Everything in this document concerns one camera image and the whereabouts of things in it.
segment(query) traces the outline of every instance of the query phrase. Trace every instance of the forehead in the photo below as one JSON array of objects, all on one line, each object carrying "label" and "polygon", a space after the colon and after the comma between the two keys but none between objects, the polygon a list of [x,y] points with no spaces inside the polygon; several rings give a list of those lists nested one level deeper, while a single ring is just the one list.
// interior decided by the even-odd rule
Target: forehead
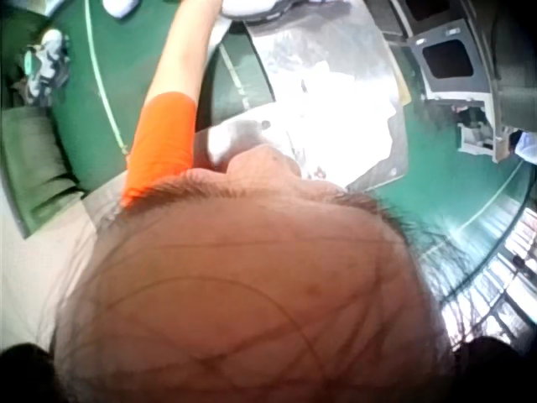
[{"label": "forehead", "polygon": [[183,275],[270,286],[277,295],[330,284],[329,294],[344,296],[370,283],[379,266],[390,270],[398,257],[413,267],[408,255],[381,219],[356,208],[205,199],[155,209],[108,234],[90,271],[113,294]]}]

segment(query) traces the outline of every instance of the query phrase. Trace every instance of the white line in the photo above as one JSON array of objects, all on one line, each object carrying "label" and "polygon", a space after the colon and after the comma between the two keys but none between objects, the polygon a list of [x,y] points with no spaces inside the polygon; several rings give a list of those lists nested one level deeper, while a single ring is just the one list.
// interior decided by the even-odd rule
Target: white line
[{"label": "white line", "polygon": [[452,235],[450,235],[445,241],[442,241],[438,243],[437,245],[433,246],[429,250],[425,251],[421,256],[420,259],[424,259],[433,252],[440,249],[442,246],[450,242],[455,236],[459,235],[466,227],[468,227],[470,224],[472,224],[474,221],[476,221],[484,212],[487,210],[495,201],[498,199],[498,197],[502,194],[502,192],[505,190],[505,188],[508,186],[508,184],[513,180],[514,176],[519,172],[520,167],[522,166],[523,161],[520,161],[519,165],[513,170],[509,178],[503,183],[502,187],[498,189],[498,191],[494,194],[494,196],[491,197],[491,199],[485,204],[481,210],[476,212],[472,218],[470,218],[468,221],[466,221],[464,224],[462,224]]},{"label": "white line", "polygon": [[127,146],[123,142],[121,133],[119,132],[119,127],[117,126],[116,119],[112,113],[112,108],[110,107],[110,102],[108,101],[107,93],[104,89],[104,84],[102,83],[101,71],[99,70],[99,64],[97,63],[97,56],[95,53],[95,43],[93,42],[93,26],[91,25],[91,12],[90,12],[90,0],[85,0],[85,14],[86,14],[86,31],[87,31],[87,42],[90,46],[90,57],[91,65],[93,66],[93,74],[95,75],[95,80],[97,81],[97,87],[99,88],[99,94],[101,95],[102,105],[108,116],[108,121],[110,126],[112,126],[112,131],[114,137],[116,138],[117,145],[121,149],[122,153],[127,155]]},{"label": "white line", "polygon": [[232,77],[233,84],[235,84],[235,87],[237,88],[239,95],[242,97],[242,105],[244,106],[244,109],[249,110],[251,108],[250,101],[248,100],[248,97],[246,96],[246,91],[244,91],[244,86],[241,83],[241,79],[239,78],[237,71],[235,70],[235,67],[233,67],[232,60],[229,57],[229,54],[227,53],[227,50],[223,44],[220,45],[220,54],[222,55],[224,64],[229,70],[229,74]]}]

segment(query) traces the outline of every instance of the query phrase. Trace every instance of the hair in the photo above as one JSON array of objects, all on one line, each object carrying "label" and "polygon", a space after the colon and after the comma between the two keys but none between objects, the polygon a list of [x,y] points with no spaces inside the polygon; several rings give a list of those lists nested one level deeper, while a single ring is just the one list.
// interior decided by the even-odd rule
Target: hair
[{"label": "hair", "polygon": [[[111,225],[122,225],[121,222],[129,222],[133,216],[143,215],[156,207],[173,204],[185,198],[197,199],[211,196],[236,198],[245,195],[223,191],[214,186],[199,186],[199,184],[193,183],[189,183],[189,186],[160,186],[139,199],[129,209],[114,216]],[[416,237],[412,234],[413,228],[411,226],[403,225],[401,220],[395,219],[392,214],[381,208],[380,204],[369,196],[363,194],[341,195],[331,202],[360,208],[370,214],[378,215],[398,232],[409,246],[412,246],[413,243],[423,243],[425,238],[423,232],[419,232],[420,235]],[[455,261],[458,264],[461,263],[458,258]],[[433,274],[433,277],[435,277],[438,289],[445,290],[442,288],[445,287],[442,273],[438,271]],[[70,379],[69,374],[55,368],[54,347],[55,340],[53,338],[48,352],[32,344],[19,345],[4,351],[0,357],[0,369],[5,384],[5,393],[8,396],[17,396],[17,401],[68,403],[114,400],[113,393],[109,393],[110,391],[101,390],[98,385],[90,386],[91,391],[87,389],[87,385],[80,387],[75,379]],[[437,359],[444,359],[445,353],[445,351],[439,352]],[[458,346],[458,349],[452,354],[454,361],[447,369],[444,379],[431,377],[431,379],[426,379],[424,384],[419,385],[417,389],[411,390],[405,390],[404,386],[397,382],[391,388],[387,386],[379,390],[350,390],[351,393],[343,401],[355,401],[354,398],[349,399],[353,392],[359,392],[358,396],[362,396],[362,393],[373,393],[377,396],[373,401],[431,401],[431,396],[435,394],[431,391],[439,388],[444,389],[447,385],[449,385],[447,389],[442,392],[442,399],[446,402],[483,400],[485,396],[490,401],[497,401],[500,396],[512,398],[514,395],[522,394],[524,387],[530,385],[530,383],[525,384],[522,380],[525,379],[530,369],[535,369],[534,356],[535,353],[532,353],[532,359],[525,359],[504,343],[491,338],[477,338]],[[337,379],[319,386],[320,392],[315,401],[334,401],[338,392],[346,387],[338,384]],[[147,396],[147,400],[156,401],[150,395]]]},{"label": "hair", "polygon": [[522,137],[522,130],[517,130],[509,136],[509,151],[513,153]]}]

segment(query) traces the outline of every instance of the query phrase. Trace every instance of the sneaker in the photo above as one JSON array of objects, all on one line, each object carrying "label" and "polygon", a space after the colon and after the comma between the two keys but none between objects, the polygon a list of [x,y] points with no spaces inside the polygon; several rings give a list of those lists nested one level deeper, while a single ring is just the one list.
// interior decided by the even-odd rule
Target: sneaker
[{"label": "sneaker", "polygon": [[305,0],[224,0],[222,14],[240,21],[263,21],[280,17],[295,3]]},{"label": "sneaker", "polygon": [[102,0],[104,8],[115,18],[127,16],[139,3],[140,0]]}]

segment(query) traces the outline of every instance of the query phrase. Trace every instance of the wall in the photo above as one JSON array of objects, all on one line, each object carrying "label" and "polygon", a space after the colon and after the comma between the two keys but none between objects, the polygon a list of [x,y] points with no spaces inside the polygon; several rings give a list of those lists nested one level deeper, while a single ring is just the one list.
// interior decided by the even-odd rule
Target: wall
[{"label": "wall", "polygon": [[24,240],[0,186],[0,346],[48,347],[68,276],[91,251],[95,227],[77,202]]}]

